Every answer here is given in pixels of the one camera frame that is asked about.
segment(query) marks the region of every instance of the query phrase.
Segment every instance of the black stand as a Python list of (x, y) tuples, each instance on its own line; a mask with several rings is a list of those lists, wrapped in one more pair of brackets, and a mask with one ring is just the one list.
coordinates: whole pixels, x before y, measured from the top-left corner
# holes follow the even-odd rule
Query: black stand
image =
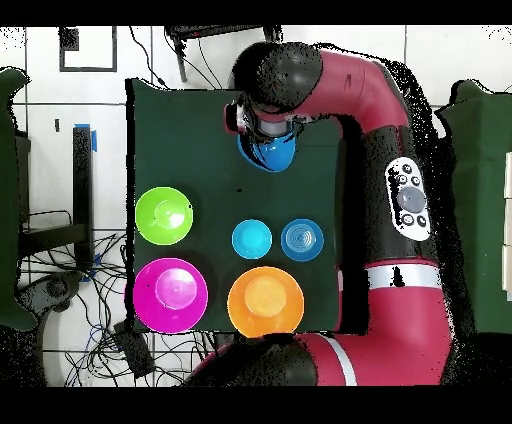
[[(17, 133), (21, 221), (29, 215), (28, 153), (30, 140), (26, 133)], [(92, 209), (92, 149), (89, 128), (73, 128), (73, 224), (25, 230), (20, 234), (19, 257), (74, 243), (76, 266), (90, 269), (94, 261)]]
[(182, 82), (187, 82), (185, 72), (185, 43), (187, 40), (211, 35), (227, 34), (230, 32), (245, 31), (248, 29), (262, 28), (265, 34), (265, 40), (279, 42), (282, 41), (281, 25), (203, 25), (203, 26), (166, 26), (165, 31), (171, 37), (176, 50), (178, 67)]

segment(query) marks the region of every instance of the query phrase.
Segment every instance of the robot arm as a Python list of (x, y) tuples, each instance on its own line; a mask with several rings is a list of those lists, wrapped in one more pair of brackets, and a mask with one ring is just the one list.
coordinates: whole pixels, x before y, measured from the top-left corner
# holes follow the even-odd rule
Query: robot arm
[(258, 143), (289, 133), (293, 122), (324, 117), (349, 115), (361, 128), (361, 154), (348, 160), (359, 161), (364, 192), (369, 330), (334, 342), (301, 337), (320, 346), (317, 366), (331, 352), (340, 370), (351, 370), (345, 384), (437, 384), (451, 337), (408, 111), (389, 72), (302, 43), (257, 43), (240, 55), (230, 80), (244, 94), (226, 107), (226, 126)]

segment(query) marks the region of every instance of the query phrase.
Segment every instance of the blue bowl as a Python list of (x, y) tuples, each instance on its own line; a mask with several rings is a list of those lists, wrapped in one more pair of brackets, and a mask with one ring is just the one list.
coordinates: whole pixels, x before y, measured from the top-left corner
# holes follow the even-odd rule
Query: blue bowl
[[(273, 173), (282, 172), (290, 166), (295, 156), (295, 137), (290, 139), (290, 135), (277, 137), (267, 144), (256, 144), (250, 137), (238, 134), (236, 143), (242, 156), (256, 168)], [(242, 142), (246, 144), (247, 153), (242, 148)]]
[(322, 230), (310, 219), (295, 219), (281, 233), (281, 248), (286, 256), (297, 262), (315, 259), (323, 246)]
[(244, 259), (260, 259), (272, 246), (272, 233), (261, 221), (248, 219), (238, 224), (231, 236), (233, 249)]

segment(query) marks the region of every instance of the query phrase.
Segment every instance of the green fabric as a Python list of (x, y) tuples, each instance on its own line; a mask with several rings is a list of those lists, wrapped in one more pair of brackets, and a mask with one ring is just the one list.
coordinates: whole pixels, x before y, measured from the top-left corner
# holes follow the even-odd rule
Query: green fabric
[[(278, 174), (261, 171), (239, 153), (223, 125), (223, 108), (238, 97), (229, 91), (156, 90), (132, 80), (135, 94), (135, 201), (147, 190), (170, 186), (194, 208), (189, 234), (173, 246), (156, 246), (135, 233), (135, 273), (160, 257), (195, 265), (208, 284), (201, 330), (233, 331), (226, 303), (233, 282), (256, 266), (289, 272), (304, 293), (298, 331), (333, 330), (338, 319), (335, 180), (339, 132), (334, 122), (309, 125), (300, 136), (296, 158)], [(281, 231), (299, 217), (318, 223), (325, 237), (322, 253), (297, 263), (281, 249)], [(265, 222), (273, 243), (261, 260), (240, 258), (231, 245), (244, 219)]]
[(18, 281), (20, 197), (14, 123), (9, 101), (26, 83), (27, 78), (20, 71), (0, 70), (0, 325), (22, 331), (33, 329), (37, 321), (14, 298)]
[(505, 154), (512, 151), (512, 96), (472, 81), (439, 112), (452, 132), (455, 216), (476, 330), (512, 333), (512, 302), (502, 290)]

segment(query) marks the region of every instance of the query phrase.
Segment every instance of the white tile floor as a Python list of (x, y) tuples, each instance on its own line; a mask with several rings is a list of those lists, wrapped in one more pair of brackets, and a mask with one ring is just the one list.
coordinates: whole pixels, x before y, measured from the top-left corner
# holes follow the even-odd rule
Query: white tile floor
[[(110, 66), (110, 28), (80, 27), (80, 50), (66, 53), (68, 66)], [(283, 26), (284, 41), (307, 43), (330, 42), (348, 50), (399, 60), (413, 71), (433, 111), (443, 106), (450, 96), (453, 83), (459, 79), (476, 78), (489, 89), (503, 91), (512, 85), (512, 31), (509, 27), (489, 26)], [(188, 82), (182, 83), (176, 57), (169, 49), (163, 27), (134, 27), (134, 36), (148, 53), (155, 73), (170, 88), (210, 88), (209, 84), (186, 65)], [(94, 223), (95, 237), (122, 233), (126, 228), (126, 123), (124, 79), (139, 77), (155, 82), (147, 67), (143, 49), (137, 45), (128, 27), (117, 29), (117, 73), (59, 72), (57, 28), (0, 28), (0, 67), (13, 66), (27, 71), (30, 83), (14, 98), (13, 113), (18, 128), (27, 130), (32, 140), (30, 162), (31, 212), (72, 210), (72, 144), (74, 124), (88, 123), (97, 131), (98, 149), (94, 153)], [(263, 40), (259, 29), (226, 34), (201, 40), (203, 53), (223, 87), (238, 54), (251, 43)], [(186, 58), (214, 84), (203, 62), (198, 42), (191, 41)], [(60, 131), (56, 132), (55, 119)], [(445, 134), (433, 115), (440, 136)], [(33, 227), (66, 223), (61, 214), (43, 215), (31, 220)], [(109, 253), (104, 261), (122, 265), (119, 250)], [(43, 265), (31, 263), (32, 271)], [(27, 282), (24, 274), (22, 282)], [(43, 274), (32, 273), (31, 279)], [(107, 276), (97, 275), (105, 282)], [(89, 318), (99, 322), (97, 293), (89, 282), (81, 283), (80, 296), (88, 307)], [(115, 283), (122, 291), (123, 281)], [(112, 293), (108, 301), (113, 321), (125, 316), (122, 295)], [(62, 386), (71, 365), (64, 351), (71, 351), (75, 361), (83, 356), (89, 339), (90, 326), (85, 320), (84, 306), (74, 298), (64, 313), (52, 313), (44, 335), (44, 361), (47, 378), (52, 386)], [(150, 336), (157, 366), (164, 369), (183, 368), (190, 371), (190, 335), (162, 338)], [(179, 345), (176, 355), (167, 353)], [(192, 367), (199, 356), (192, 356)], [(150, 385), (173, 385), (161, 373), (148, 376)], [(120, 385), (134, 385), (132, 377), (118, 380)], [(94, 380), (93, 385), (113, 384)], [(144, 379), (137, 386), (145, 386)]]

